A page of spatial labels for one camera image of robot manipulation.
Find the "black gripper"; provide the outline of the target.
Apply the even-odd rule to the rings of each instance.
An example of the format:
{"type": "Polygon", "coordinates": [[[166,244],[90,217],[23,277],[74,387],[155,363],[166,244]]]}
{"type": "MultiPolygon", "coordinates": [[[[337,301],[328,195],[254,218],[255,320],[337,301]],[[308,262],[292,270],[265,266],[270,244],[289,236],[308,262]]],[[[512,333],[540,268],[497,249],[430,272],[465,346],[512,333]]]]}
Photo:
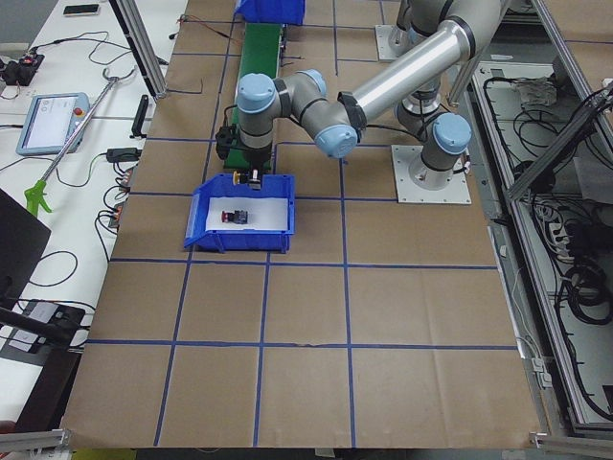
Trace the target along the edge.
{"type": "Polygon", "coordinates": [[[261,188],[261,176],[271,170],[272,145],[262,148],[242,148],[242,156],[247,167],[241,174],[241,183],[249,183],[252,189],[261,188]]]}

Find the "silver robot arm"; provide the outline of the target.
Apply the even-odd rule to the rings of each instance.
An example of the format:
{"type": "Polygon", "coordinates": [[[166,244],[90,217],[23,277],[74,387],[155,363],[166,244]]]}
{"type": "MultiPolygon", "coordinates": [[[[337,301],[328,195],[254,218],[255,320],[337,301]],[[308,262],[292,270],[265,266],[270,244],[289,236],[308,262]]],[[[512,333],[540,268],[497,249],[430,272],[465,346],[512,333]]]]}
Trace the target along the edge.
{"type": "Polygon", "coordinates": [[[490,43],[504,11],[499,1],[401,2],[397,28],[415,32],[419,43],[358,88],[339,93],[334,103],[327,100],[325,80],[314,69],[277,79],[244,75],[238,81],[234,131],[248,169],[235,180],[261,187],[273,123],[279,118],[295,118],[325,155],[344,157],[370,121],[454,64],[475,58],[490,43]]]}
{"type": "Polygon", "coordinates": [[[395,56],[410,51],[436,30],[432,22],[429,1],[401,0],[397,13],[396,26],[388,39],[395,56]]]}

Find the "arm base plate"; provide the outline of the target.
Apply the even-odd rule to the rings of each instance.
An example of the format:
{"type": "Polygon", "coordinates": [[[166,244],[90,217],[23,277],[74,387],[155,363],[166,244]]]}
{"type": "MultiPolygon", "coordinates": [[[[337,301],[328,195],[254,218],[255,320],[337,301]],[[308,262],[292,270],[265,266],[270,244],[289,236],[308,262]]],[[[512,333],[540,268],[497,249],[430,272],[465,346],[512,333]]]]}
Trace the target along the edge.
{"type": "Polygon", "coordinates": [[[472,200],[465,174],[451,170],[438,172],[428,168],[421,158],[422,146],[392,145],[392,163],[397,202],[418,205],[470,205],[472,200]]]}
{"type": "Polygon", "coordinates": [[[409,47],[407,32],[396,25],[376,25],[375,39],[378,60],[383,62],[396,60],[409,47]]]}

